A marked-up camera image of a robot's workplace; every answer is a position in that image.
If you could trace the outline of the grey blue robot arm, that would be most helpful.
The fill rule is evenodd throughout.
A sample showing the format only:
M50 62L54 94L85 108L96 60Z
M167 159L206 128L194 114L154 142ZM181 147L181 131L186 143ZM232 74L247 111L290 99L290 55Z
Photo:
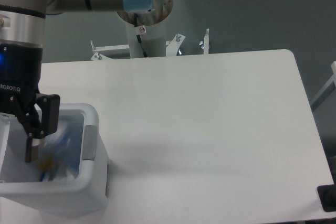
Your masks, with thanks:
M45 21L66 12L139 13L153 0L1 0L1 115L13 116L27 139L25 161L36 160L40 141L56 132L60 96L39 91Z

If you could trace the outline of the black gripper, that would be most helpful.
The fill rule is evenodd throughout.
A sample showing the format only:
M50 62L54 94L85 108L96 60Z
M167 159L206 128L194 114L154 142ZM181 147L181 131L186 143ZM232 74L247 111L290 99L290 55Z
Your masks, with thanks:
M60 96L38 89L42 56L41 48L1 44L1 114L15 115L23 126L27 163L37 159L40 141L58 127ZM16 99L15 112L11 97Z

